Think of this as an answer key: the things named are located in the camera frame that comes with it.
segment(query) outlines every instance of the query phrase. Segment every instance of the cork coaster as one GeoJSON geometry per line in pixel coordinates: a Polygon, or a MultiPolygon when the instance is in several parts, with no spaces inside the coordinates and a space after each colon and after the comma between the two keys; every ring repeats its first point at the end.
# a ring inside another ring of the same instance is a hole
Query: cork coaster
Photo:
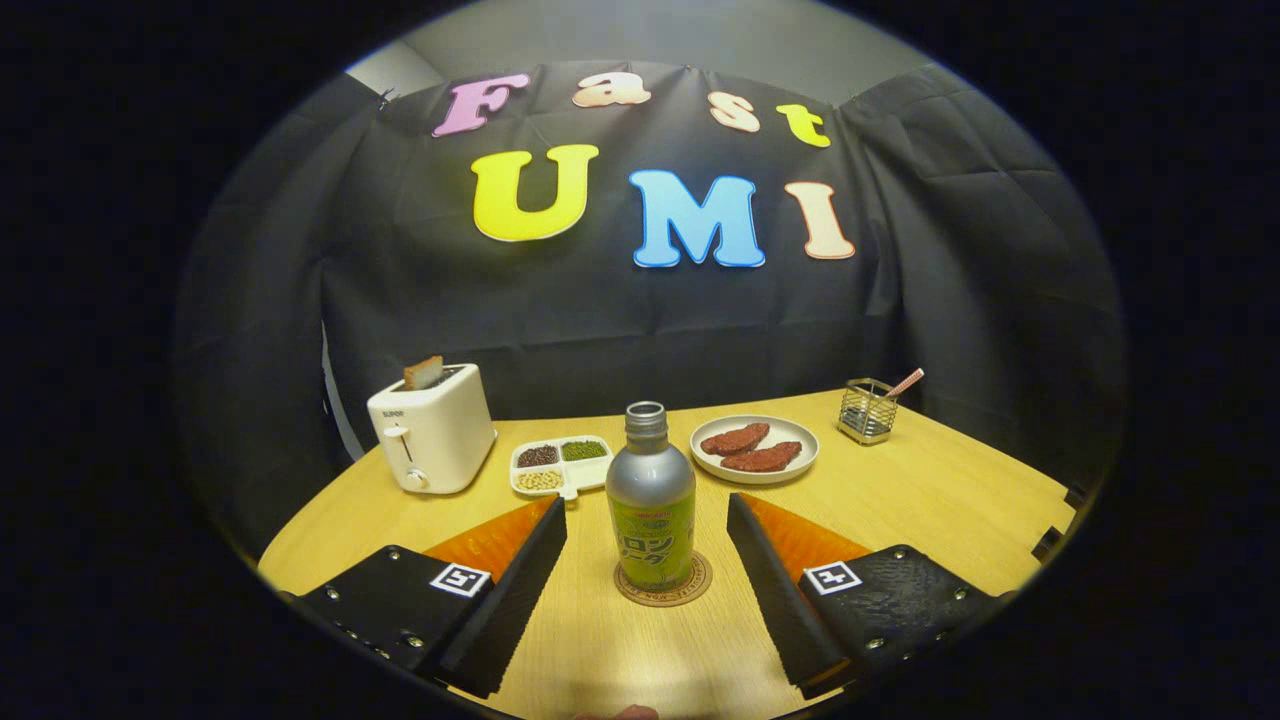
{"type": "Polygon", "coordinates": [[[694,573],[689,577],[689,582],[676,589],[664,592],[643,591],[627,582],[621,562],[613,569],[613,584],[617,585],[618,592],[626,596],[627,600],[639,602],[640,605],[649,607],[684,605],[692,602],[698,596],[707,592],[707,588],[712,584],[712,564],[703,557],[701,552],[694,551],[692,564],[694,573]]]}

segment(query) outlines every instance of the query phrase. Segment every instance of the green label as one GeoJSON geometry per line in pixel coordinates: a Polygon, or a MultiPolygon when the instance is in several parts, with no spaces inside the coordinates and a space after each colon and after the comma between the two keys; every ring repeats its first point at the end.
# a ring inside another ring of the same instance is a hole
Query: green label
{"type": "Polygon", "coordinates": [[[672,505],[631,507],[612,497],[613,534],[622,571],[649,592],[677,588],[694,571],[694,493],[672,505]]]}

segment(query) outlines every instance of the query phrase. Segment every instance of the toaster knob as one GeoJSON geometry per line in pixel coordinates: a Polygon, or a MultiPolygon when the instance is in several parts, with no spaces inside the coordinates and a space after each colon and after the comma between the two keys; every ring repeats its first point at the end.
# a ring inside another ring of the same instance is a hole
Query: toaster knob
{"type": "Polygon", "coordinates": [[[408,487],[413,489],[426,489],[426,475],[424,475],[421,470],[410,470],[404,475],[404,480],[408,483],[408,487]]]}

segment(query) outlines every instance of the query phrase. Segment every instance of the straw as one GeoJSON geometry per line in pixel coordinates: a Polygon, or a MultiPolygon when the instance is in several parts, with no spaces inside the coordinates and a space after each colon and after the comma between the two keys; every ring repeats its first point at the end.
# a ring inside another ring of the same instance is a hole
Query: straw
{"type": "Polygon", "coordinates": [[[915,380],[924,377],[924,368],[916,368],[914,373],[906,377],[905,380],[893,386],[893,389],[884,393],[884,397],[893,397],[895,395],[901,395],[904,389],[915,384],[915,380]]]}
{"type": "Polygon", "coordinates": [[[897,397],[899,395],[902,393],[904,389],[914,386],[915,382],[923,377],[924,377],[924,368],[916,368],[915,372],[908,375],[902,382],[893,386],[892,389],[886,392],[882,397],[877,398],[876,402],[872,402],[870,407],[865,410],[867,415],[870,416],[872,410],[876,409],[876,406],[878,406],[881,402],[883,402],[884,398],[897,397]]]}

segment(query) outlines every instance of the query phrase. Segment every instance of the sectioned tray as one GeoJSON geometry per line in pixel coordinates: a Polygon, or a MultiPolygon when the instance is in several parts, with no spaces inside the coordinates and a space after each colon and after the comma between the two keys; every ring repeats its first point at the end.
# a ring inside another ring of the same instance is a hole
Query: sectioned tray
{"type": "Polygon", "coordinates": [[[613,462],[613,450],[599,436],[571,436],[526,442],[511,452],[511,489],[529,496],[558,493],[564,500],[573,500],[577,497],[579,491],[598,488],[604,484],[604,477],[609,471],[609,462],[613,462]],[[564,460],[564,445],[570,442],[598,442],[604,448],[604,455],[600,457],[588,457],[586,460],[564,460]],[[520,454],[544,445],[556,448],[554,462],[530,465],[527,468],[516,466],[520,454]],[[564,482],[557,488],[547,489],[525,489],[517,482],[525,473],[545,473],[548,470],[559,473],[564,482]]]}

